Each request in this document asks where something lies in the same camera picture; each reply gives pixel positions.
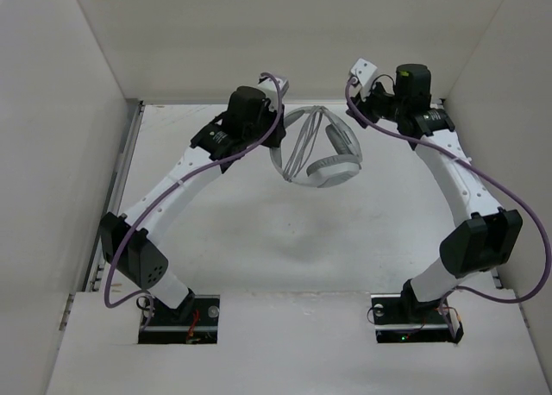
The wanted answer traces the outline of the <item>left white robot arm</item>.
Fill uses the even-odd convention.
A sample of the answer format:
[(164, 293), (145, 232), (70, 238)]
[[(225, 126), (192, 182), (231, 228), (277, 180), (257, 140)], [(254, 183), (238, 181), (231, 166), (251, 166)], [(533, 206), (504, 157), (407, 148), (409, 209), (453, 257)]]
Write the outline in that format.
[(174, 323), (191, 317), (195, 295), (160, 251), (162, 236), (186, 205), (234, 162), (258, 146), (279, 146), (285, 136), (283, 96), (288, 87), (285, 79), (268, 73), (254, 87), (238, 87), (226, 110), (191, 138), (174, 168), (147, 195), (120, 216), (109, 212), (102, 217), (102, 250), (110, 266), (106, 294), (120, 273), (148, 298), (148, 312), (160, 303)]

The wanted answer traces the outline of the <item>grey white headphones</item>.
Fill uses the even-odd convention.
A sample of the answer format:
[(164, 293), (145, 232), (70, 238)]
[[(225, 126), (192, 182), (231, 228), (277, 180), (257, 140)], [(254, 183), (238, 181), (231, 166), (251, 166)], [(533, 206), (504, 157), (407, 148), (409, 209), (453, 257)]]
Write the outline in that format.
[(362, 169), (363, 154), (354, 131), (322, 105), (299, 107), (284, 116), (284, 128), (295, 124), (296, 140), (285, 157), (280, 147), (270, 150), (276, 171), (291, 184), (330, 188), (352, 179)]

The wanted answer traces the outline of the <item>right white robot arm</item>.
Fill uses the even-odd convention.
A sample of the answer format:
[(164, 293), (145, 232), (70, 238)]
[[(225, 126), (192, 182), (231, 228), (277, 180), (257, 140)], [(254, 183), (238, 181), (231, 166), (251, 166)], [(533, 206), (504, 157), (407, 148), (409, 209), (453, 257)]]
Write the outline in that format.
[(431, 73), (421, 64), (396, 69), (393, 91), (380, 83), (371, 62), (358, 59), (349, 71), (358, 91), (351, 116), (363, 127), (385, 119), (429, 168), (452, 214), (454, 230), (439, 245), (439, 256), (405, 282), (401, 314), (412, 322), (425, 317), (442, 297), (467, 279), (506, 263), (522, 228), (517, 210), (506, 210), (468, 170), (455, 125), (446, 110), (431, 104)]

